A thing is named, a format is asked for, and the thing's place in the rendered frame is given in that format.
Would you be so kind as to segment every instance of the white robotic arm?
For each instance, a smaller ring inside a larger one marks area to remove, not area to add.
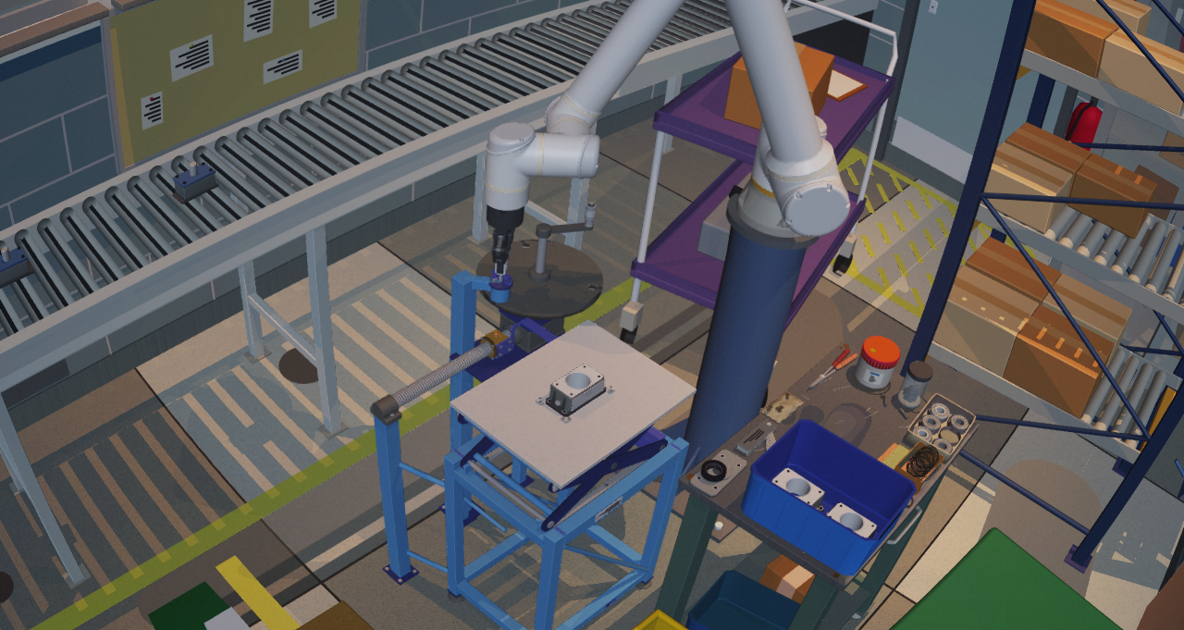
[[[568,90],[547,108],[547,133],[503,124],[489,134],[485,204],[495,275],[504,275],[530,175],[596,175],[600,141],[593,124],[684,1],[636,0]],[[723,1],[764,118],[758,169],[741,216],[776,237],[825,234],[842,225],[850,204],[834,150],[819,136],[781,0]]]

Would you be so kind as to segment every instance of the jar lid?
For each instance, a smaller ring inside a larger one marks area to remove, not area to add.
[[[908,377],[913,380],[919,380],[921,382],[928,382],[933,380],[933,367],[925,364],[925,361],[918,360],[908,365]]]
[[[869,336],[863,342],[863,351],[861,351],[860,356],[874,368],[895,368],[896,361],[900,361],[900,347],[893,343],[892,339]]]

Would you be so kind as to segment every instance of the yellow bar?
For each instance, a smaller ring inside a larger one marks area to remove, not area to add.
[[[224,576],[230,587],[234,589],[238,597],[243,598],[243,602],[259,617],[259,621],[266,624],[269,630],[296,630],[300,628],[296,618],[292,618],[291,613],[279,606],[275,597],[271,597],[263,584],[255,579],[255,576],[243,565],[243,561],[238,560],[238,557],[232,557],[219,565],[218,571]]]

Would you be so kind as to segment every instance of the red fire extinguisher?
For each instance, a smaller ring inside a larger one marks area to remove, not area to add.
[[[1098,133],[1099,121],[1102,120],[1102,111],[1098,103],[1079,103],[1077,108],[1069,116],[1069,129],[1064,131],[1064,140],[1070,142],[1092,142]]]

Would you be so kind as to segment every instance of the black ring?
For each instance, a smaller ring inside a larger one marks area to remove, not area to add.
[[[699,475],[702,475],[703,480],[708,482],[723,482],[728,475],[728,467],[718,459],[707,459],[699,469]]]

